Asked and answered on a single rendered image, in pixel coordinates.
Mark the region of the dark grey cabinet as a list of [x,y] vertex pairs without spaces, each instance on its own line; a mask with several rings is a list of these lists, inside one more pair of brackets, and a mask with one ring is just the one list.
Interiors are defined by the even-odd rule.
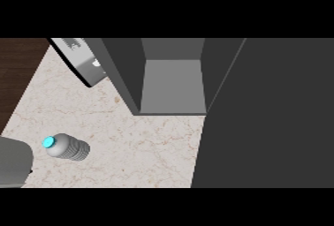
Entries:
[[107,76],[136,116],[204,116],[243,38],[89,38]]

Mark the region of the clear water bottle blue cap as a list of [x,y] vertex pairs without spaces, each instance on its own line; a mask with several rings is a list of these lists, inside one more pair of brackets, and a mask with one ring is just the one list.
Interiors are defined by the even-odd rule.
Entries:
[[83,161],[90,153],[89,144],[65,133],[46,137],[42,145],[51,157],[77,162]]

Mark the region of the grey appliance black edge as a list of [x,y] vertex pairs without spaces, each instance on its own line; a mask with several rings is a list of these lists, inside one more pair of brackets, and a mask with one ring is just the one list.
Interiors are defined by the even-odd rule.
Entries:
[[49,42],[79,80],[93,87],[107,73],[85,38],[49,38]]

